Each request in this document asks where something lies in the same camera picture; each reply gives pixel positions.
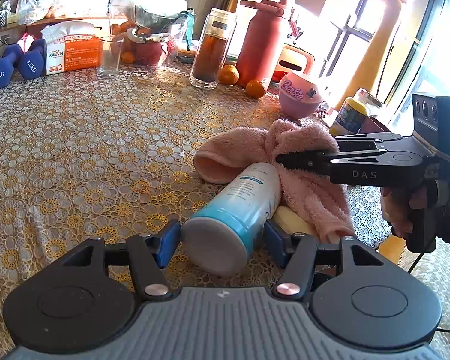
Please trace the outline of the right hand on gripper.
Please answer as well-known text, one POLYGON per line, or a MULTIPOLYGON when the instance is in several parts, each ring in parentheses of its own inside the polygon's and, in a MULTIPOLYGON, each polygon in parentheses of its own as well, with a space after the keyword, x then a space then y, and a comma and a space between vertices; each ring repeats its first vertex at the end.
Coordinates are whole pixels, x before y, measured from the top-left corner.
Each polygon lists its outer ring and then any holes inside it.
POLYGON ((413 224, 408 219, 410 210, 422 210, 428 205, 427 190, 425 186, 416 190, 405 202, 400 197, 398 189, 381 187, 381 213, 384 220, 390 223, 393 233, 399 238, 406 239, 413 231, 413 224))

